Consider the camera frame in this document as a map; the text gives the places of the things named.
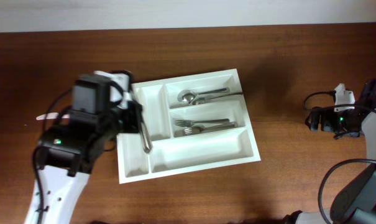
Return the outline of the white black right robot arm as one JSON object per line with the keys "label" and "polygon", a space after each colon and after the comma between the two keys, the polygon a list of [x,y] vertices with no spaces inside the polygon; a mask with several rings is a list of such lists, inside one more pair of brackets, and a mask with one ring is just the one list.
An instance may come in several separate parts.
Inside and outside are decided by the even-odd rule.
{"label": "white black right robot arm", "polygon": [[[317,212],[295,211],[283,223],[376,223],[376,78],[365,83],[358,98],[344,84],[327,91],[332,106],[303,105],[308,111],[305,125],[312,130],[333,133],[334,139],[365,139],[365,157],[349,158],[333,165],[324,175],[318,190]],[[364,169],[335,196],[330,208],[323,207],[327,180],[338,168],[363,164]]]}

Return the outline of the pink plastic knife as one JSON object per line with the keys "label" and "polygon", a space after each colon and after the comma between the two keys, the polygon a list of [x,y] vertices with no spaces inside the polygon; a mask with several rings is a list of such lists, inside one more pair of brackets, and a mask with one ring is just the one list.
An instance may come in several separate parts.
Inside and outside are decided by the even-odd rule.
{"label": "pink plastic knife", "polygon": [[[40,116],[36,117],[37,121],[44,120],[44,119],[56,119],[58,117],[58,113],[49,113],[49,114],[41,114]],[[69,119],[70,116],[68,114],[64,114],[62,119]]]}

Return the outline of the large silver spoon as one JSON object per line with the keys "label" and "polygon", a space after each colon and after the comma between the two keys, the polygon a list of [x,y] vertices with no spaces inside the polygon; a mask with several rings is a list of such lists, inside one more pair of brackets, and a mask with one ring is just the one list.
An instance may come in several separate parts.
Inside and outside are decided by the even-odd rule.
{"label": "large silver spoon", "polygon": [[224,97],[228,97],[228,96],[240,96],[240,95],[243,95],[243,92],[229,93],[229,94],[225,94],[225,95],[212,96],[212,97],[201,97],[201,98],[197,98],[197,99],[193,100],[191,102],[191,105],[201,105],[201,104],[207,103],[211,100],[215,100],[215,99],[218,99],[218,98],[224,98]]}
{"label": "large silver spoon", "polygon": [[229,91],[230,89],[228,87],[202,92],[195,92],[193,90],[182,90],[181,92],[179,92],[177,100],[179,102],[191,103],[198,95],[207,95],[212,93],[227,93]]}

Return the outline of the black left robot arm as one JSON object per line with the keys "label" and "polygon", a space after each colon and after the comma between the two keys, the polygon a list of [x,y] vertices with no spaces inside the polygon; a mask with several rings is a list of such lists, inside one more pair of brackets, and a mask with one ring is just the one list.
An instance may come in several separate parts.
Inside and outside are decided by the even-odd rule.
{"label": "black left robot arm", "polygon": [[152,150],[132,82],[128,70],[95,71],[67,90],[71,105],[42,131],[32,153],[35,184],[26,223],[69,223],[94,163],[118,135],[139,134],[144,152]]}

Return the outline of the silver fork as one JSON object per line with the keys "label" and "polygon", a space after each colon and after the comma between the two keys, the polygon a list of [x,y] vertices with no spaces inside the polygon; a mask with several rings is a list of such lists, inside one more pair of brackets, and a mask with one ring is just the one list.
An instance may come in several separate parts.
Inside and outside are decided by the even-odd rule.
{"label": "silver fork", "polygon": [[195,124],[206,124],[206,123],[228,123],[230,122],[229,119],[212,119],[212,120],[189,120],[189,119],[174,119],[173,120],[173,123],[175,126],[179,126],[179,127],[192,127],[194,126]]}
{"label": "silver fork", "polygon": [[204,126],[193,126],[191,128],[186,128],[181,130],[181,135],[182,136],[190,136],[190,135],[195,135],[195,134],[201,134],[201,133],[209,133],[213,131],[220,131],[223,129],[230,129],[230,128],[236,128],[237,123],[234,122],[229,122],[225,124],[219,124],[211,127],[204,127]]}

